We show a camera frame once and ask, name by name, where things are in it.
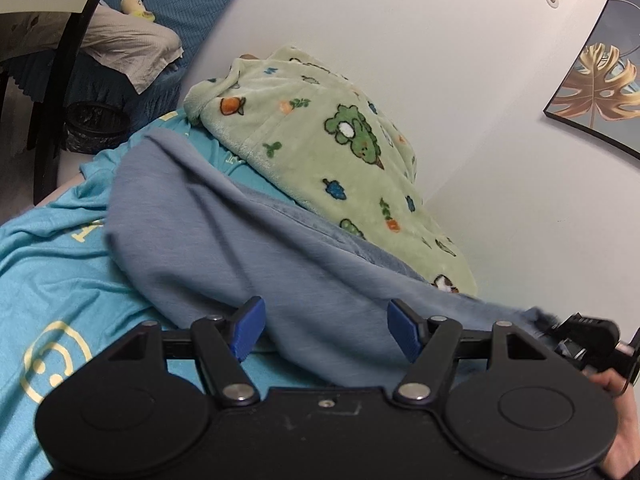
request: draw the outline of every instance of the framed picture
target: framed picture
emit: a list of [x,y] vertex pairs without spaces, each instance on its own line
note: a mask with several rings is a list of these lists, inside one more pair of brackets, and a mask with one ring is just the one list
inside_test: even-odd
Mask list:
[[640,0],[607,0],[545,114],[640,158],[638,67]]

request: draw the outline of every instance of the blue gripper pad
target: blue gripper pad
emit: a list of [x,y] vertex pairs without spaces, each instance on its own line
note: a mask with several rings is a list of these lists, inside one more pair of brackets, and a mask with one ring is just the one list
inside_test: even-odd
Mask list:
[[267,323],[267,310],[259,296],[249,299],[230,320],[229,349],[239,361],[251,353]]
[[393,301],[389,301],[386,308],[386,325],[404,356],[410,363],[415,362],[422,352],[418,327]]

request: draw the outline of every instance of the plush toy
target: plush toy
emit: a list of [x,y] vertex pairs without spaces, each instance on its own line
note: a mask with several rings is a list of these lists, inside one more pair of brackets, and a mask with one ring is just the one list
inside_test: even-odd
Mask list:
[[142,3],[142,0],[121,0],[120,9],[124,14],[139,16],[140,18],[144,18],[150,22],[156,20],[155,15],[145,9],[145,4]]

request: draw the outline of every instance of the yellow smiley face print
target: yellow smiley face print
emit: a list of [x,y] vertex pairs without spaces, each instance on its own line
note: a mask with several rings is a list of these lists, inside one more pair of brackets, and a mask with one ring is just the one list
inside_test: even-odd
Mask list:
[[91,357],[89,345],[78,332],[63,321],[54,321],[24,353],[20,385],[31,400],[39,404],[75,367]]

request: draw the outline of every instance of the gold monstera leaf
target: gold monstera leaf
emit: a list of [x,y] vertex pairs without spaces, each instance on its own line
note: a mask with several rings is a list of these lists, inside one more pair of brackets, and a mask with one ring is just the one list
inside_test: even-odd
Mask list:
[[565,106],[559,112],[554,112],[556,115],[572,118],[590,110],[590,128],[593,128],[596,109],[607,121],[640,117],[640,110],[622,108],[623,106],[640,106],[640,92],[622,91],[624,87],[636,80],[636,66],[627,59],[621,72],[610,75],[618,63],[620,51],[611,45],[607,59],[604,59],[605,52],[603,43],[585,47],[580,54],[580,63],[584,68],[574,67],[562,83],[562,88],[573,90],[574,93],[556,96],[551,101],[553,105]]

